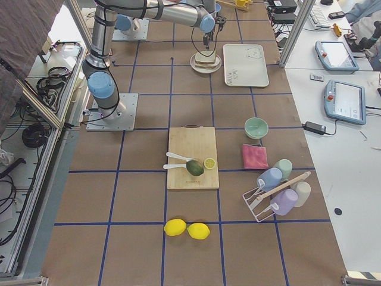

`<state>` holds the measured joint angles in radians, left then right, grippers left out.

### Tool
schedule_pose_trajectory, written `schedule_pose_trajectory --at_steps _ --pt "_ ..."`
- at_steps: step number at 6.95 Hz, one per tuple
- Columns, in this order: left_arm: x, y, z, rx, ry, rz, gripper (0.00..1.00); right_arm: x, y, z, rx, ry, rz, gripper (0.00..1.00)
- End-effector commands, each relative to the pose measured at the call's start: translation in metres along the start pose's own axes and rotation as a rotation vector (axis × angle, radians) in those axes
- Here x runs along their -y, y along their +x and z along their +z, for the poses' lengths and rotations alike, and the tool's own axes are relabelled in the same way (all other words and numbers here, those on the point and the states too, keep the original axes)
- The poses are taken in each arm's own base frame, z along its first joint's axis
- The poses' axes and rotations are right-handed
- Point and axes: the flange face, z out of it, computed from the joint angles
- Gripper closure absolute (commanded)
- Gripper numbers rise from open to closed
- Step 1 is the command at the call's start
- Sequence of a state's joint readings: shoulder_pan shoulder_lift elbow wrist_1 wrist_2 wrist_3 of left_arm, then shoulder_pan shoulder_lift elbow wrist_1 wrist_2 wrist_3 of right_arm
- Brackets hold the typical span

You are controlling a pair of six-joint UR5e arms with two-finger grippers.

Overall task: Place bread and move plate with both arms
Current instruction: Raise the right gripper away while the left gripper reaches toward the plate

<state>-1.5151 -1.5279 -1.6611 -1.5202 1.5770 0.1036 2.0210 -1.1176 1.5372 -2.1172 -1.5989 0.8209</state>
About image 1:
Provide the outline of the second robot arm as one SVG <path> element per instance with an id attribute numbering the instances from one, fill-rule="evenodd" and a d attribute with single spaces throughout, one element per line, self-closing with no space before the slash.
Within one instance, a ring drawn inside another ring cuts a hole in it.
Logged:
<path id="1" fill-rule="evenodd" d="M 134 32 L 140 29 L 140 23 L 138 20 L 129 16 L 117 14 L 115 28 L 122 32 Z"/>

